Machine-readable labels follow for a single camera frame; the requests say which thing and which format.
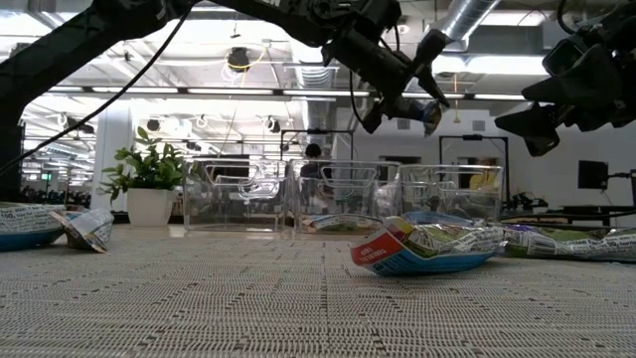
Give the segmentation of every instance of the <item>ductwork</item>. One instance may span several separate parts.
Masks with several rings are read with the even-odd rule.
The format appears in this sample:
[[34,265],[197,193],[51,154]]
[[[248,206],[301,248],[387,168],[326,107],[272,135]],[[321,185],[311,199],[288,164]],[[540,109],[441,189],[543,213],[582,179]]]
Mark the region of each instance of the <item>ductwork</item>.
[[[308,48],[297,41],[291,42],[294,62],[320,63],[322,55],[319,49]],[[331,89],[335,71],[321,68],[296,68],[298,84],[303,89]],[[303,100],[303,123],[306,129],[336,129],[336,101],[332,98],[314,98]],[[309,143],[320,145],[323,155],[329,156],[334,142],[333,135],[308,135]]]
[[446,47],[446,51],[466,51],[470,35],[500,1],[453,0],[448,7],[446,17],[433,25],[434,28],[439,29],[455,41],[455,43]]

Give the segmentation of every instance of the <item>ceiling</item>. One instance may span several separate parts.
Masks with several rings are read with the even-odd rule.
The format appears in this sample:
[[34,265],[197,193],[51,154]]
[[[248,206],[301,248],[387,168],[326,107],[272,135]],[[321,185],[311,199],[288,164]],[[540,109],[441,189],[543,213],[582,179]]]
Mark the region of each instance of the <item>ceiling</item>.
[[[416,46],[421,40],[425,24],[434,23],[443,18],[447,1],[439,1],[435,13],[432,1],[403,1],[403,12],[400,43],[401,49],[409,56],[414,56]],[[520,25],[526,28],[538,28],[552,15],[554,4],[541,2],[504,1],[499,8],[489,15],[485,24],[508,26]],[[233,20],[238,15],[227,12],[225,20],[206,19],[201,16],[205,11],[197,12],[200,20],[187,21],[160,60],[137,84],[140,87],[205,87],[205,88],[267,88],[297,89],[298,80],[294,61],[298,54],[293,49],[290,37],[279,27],[262,21]],[[57,25],[70,19],[73,12],[60,12],[33,16],[31,13],[6,9],[0,10],[0,58],[8,57],[17,43],[32,43],[39,37],[51,32]],[[161,46],[168,34],[173,30],[175,22],[161,31],[146,38],[119,43],[94,59],[73,75],[64,80],[61,86],[72,87],[122,87],[124,86]],[[393,46],[395,35],[388,33],[386,41]],[[231,71],[227,65],[227,55],[232,48],[246,48],[252,63],[244,74]],[[456,73],[437,75],[439,85],[445,92],[503,93],[519,94],[521,89],[533,84],[546,75],[541,70],[541,57],[526,66],[539,66],[539,71],[531,71],[529,75],[514,75],[522,72],[520,65],[500,64],[494,69],[482,70],[471,67],[471,60],[462,54],[445,54],[443,61],[437,61],[433,69],[437,73]],[[349,73],[339,64],[330,65],[331,71],[337,73],[333,84],[335,90],[347,90]],[[416,84],[411,84],[410,91],[421,91]],[[43,137],[52,136],[63,130],[69,118],[82,118],[100,106],[108,94],[94,97],[77,94],[43,95],[34,100],[25,110],[23,119],[26,123],[28,141],[25,147],[33,147]],[[282,128],[304,129],[302,100],[297,97],[278,98],[187,98],[156,94],[154,96],[129,99],[134,115],[139,118],[140,125],[145,126],[150,119],[159,120],[161,129],[151,132],[156,137],[171,140],[175,145],[185,149],[186,139],[191,141],[209,141],[203,150],[217,154],[223,148],[224,153],[251,153],[253,155],[277,155],[276,141],[280,135],[272,133],[267,126],[269,120],[279,122]],[[347,127],[350,124],[349,104],[338,100],[339,117],[336,126]],[[496,107],[497,102],[461,102],[461,109],[484,109]],[[98,130],[97,119],[89,123],[94,131]],[[392,125],[387,131],[393,135]],[[226,144],[223,141],[244,140],[245,145]],[[90,180],[92,157],[94,157],[94,134],[75,133],[63,139],[58,145],[50,147],[40,155],[52,158],[63,168],[74,168],[81,172],[81,179],[72,180],[78,184],[82,180]],[[299,156],[301,145],[292,146],[289,156]],[[42,166],[42,160],[25,163],[28,167]]]

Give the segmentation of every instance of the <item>metal frame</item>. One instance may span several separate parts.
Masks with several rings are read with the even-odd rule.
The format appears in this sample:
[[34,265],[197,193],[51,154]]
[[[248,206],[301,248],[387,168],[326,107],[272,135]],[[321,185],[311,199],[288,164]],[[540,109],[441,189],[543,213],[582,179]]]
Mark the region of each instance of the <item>metal frame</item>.
[[439,164],[444,164],[443,157],[443,141],[444,139],[461,139],[464,141],[482,141],[484,139],[498,139],[504,142],[504,175],[506,176],[506,202],[510,202],[510,157],[508,153],[508,137],[505,136],[489,136],[480,134],[471,135],[440,135],[439,136]]
[[278,150],[280,150],[280,160],[282,160],[282,156],[283,156],[283,151],[282,151],[282,147],[285,144],[285,134],[287,133],[307,133],[307,134],[318,134],[318,135],[324,135],[324,134],[339,134],[339,133],[345,133],[345,134],[349,134],[349,137],[351,138],[351,145],[349,147],[349,149],[351,150],[351,160],[354,160],[354,133],[355,131],[353,130],[327,130],[327,129],[283,129],[280,131],[280,147],[278,148]]

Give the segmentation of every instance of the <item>red label on wrapper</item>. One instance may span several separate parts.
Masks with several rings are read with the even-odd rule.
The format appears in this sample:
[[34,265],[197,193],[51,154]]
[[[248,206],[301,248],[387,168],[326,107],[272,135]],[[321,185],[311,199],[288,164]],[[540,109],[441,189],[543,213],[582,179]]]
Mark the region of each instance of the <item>red label on wrapper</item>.
[[390,234],[384,233],[377,239],[351,249],[351,257],[356,265],[369,265],[400,252],[402,245]]

